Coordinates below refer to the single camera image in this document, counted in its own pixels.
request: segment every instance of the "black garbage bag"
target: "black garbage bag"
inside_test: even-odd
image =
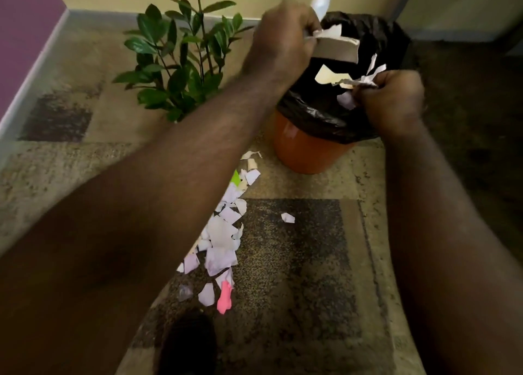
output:
[[[346,89],[319,84],[314,78],[322,65],[326,65],[332,72],[349,73],[358,79],[367,74],[374,54],[378,55],[376,67],[386,63],[388,70],[414,68],[411,40],[397,23],[388,23],[374,15],[330,12],[322,20],[324,29],[336,24],[342,25],[342,36],[360,40],[359,62],[312,58],[278,103],[278,110],[297,128],[317,138],[340,144],[376,138],[378,135],[362,107],[348,110],[338,104],[336,96]]]

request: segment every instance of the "orange trash can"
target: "orange trash can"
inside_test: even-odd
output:
[[[322,173],[355,145],[343,145],[310,136],[276,111],[274,149],[281,162],[292,171],[301,174]]]

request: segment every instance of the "hand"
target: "hand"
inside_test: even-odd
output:
[[[303,37],[321,29],[314,10],[302,3],[284,0],[265,12],[253,45],[243,64],[244,74],[271,74],[285,92],[309,65],[316,39]]]
[[[389,70],[378,74],[379,89],[356,87],[352,92],[384,140],[409,134],[422,125],[425,89],[418,72]]]

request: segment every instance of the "forearm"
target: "forearm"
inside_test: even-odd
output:
[[[421,122],[384,140],[391,255],[426,370],[520,370],[519,265],[479,217]]]
[[[114,372],[282,91],[267,74],[234,81],[62,200],[0,259],[0,296],[19,303],[0,306],[16,350],[3,351],[8,372]],[[22,345],[45,355],[24,360]]]

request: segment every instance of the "floor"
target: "floor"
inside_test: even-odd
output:
[[[134,67],[123,41],[110,28],[71,22],[64,28],[56,66],[40,79],[39,100],[0,174],[0,248],[72,188],[168,126],[162,111],[143,109],[134,92],[110,83]],[[247,35],[234,43],[227,78],[239,70],[250,41]],[[415,51],[431,130],[487,221],[514,253],[523,252],[516,222],[523,202],[516,161],[521,65],[492,61],[492,51],[481,45],[415,43]],[[484,59],[489,65],[479,64]],[[225,316],[206,309],[217,329],[219,373],[424,373],[390,262],[381,141],[362,142],[325,173],[304,176],[278,161],[270,137],[271,120],[251,148],[264,158],[261,177],[244,195],[249,211],[234,268],[233,309]],[[283,212],[295,215],[296,224],[278,222]],[[208,278],[203,267],[174,276],[147,313],[119,375],[153,373],[168,326],[199,305],[196,298],[178,303],[182,282],[198,292]]]

